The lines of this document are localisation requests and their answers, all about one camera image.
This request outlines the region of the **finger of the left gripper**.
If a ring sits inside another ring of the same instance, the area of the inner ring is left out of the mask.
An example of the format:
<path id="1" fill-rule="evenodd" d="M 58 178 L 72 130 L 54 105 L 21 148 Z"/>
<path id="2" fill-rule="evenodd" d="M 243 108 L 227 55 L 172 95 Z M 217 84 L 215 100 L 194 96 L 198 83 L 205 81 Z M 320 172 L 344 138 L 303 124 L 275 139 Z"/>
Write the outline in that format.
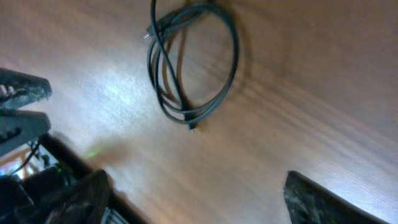
<path id="1" fill-rule="evenodd" d="M 1 110 L 1 156 L 47 133 L 51 128 L 45 113 Z"/>
<path id="2" fill-rule="evenodd" d="M 16 110 L 51 96 L 52 88 L 47 79 L 1 68 L 2 110 Z"/>

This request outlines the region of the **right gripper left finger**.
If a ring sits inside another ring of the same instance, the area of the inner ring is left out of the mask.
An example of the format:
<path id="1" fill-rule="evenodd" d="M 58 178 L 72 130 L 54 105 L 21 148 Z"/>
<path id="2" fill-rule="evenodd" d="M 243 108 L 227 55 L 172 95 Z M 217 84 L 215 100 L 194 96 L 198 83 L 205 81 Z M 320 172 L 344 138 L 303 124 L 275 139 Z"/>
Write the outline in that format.
<path id="1" fill-rule="evenodd" d="M 45 223 L 101 223 L 110 196 L 110 183 L 104 170 L 97 170 L 70 188 L 45 201 Z"/>

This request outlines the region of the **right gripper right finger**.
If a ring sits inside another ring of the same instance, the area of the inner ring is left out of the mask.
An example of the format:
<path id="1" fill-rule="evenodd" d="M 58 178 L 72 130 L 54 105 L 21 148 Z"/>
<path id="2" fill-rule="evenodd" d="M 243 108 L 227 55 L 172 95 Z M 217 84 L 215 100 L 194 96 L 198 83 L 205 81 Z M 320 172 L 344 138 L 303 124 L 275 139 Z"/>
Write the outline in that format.
<path id="1" fill-rule="evenodd" d="M 293 224 L 383 224 L 385 222 L 295 170 L 287 173 L 284 200 Z"/>

